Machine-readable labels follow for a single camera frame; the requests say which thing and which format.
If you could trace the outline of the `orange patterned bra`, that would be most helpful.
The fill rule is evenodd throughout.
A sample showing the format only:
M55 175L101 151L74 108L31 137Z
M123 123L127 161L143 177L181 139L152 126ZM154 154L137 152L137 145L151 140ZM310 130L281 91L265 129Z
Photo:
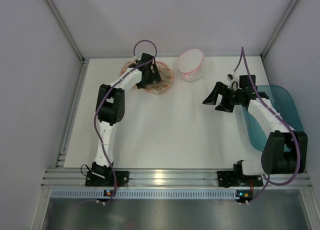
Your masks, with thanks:
M120 71L120 83L116 87L124 90L125 92L128 92L130 89L143 89L149 93L157 95L162 94L173 85L175 75L173 70L165 63L160 61L155 62L161 76L161 81L159 83L154 83L146 86L145 88L140 88L142 69L148 65L141 66L141 61L129 61L123 65Z

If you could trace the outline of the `white mesh laundry bag pink trim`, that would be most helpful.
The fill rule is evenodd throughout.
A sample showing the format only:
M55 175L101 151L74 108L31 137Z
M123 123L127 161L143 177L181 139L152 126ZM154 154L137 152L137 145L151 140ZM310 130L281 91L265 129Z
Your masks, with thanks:
M177 60L177 72L182 80L194 82L204 74L205 54L200 49L190 49L182 53Z

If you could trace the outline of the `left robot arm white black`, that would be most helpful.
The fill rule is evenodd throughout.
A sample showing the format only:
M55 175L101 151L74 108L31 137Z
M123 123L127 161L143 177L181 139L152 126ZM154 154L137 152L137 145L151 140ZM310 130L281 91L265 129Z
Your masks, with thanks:
M91 170L96 175L107 179L113 175L113 149L117 128L125 115L125 96L133 87L145 88L158 83L161 77L156 66L156 58L143 53L126 71L113 83L102 84L99 87L94 129L99 143Z

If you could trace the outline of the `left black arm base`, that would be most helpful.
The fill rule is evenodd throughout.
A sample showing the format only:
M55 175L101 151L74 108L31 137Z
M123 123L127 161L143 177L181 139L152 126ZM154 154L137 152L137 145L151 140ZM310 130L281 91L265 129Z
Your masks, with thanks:
M106 170L106 174L99 174L94 171L89 171L86 175L85 186L88 187L123 187L129 182L128 171L115 171L115 177L110 168Z

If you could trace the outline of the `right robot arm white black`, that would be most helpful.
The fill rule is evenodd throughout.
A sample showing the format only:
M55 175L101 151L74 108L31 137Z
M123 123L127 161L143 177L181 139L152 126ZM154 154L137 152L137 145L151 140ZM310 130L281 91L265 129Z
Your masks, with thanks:
M255 75L228 75L230 84L216 82L203 101L217 111L233 112L242 106L266 137L260 158L240 161L243 175L300 174L306 168L308 137L286 124L269 96L258 91Z

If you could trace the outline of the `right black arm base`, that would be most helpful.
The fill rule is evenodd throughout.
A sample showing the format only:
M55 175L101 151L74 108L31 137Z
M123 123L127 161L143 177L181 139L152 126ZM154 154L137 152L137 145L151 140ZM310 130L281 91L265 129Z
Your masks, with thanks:
M224 170L217 172L217 180L219 187L262 187L263 180L261 176L246 176L235 173L231 170Z

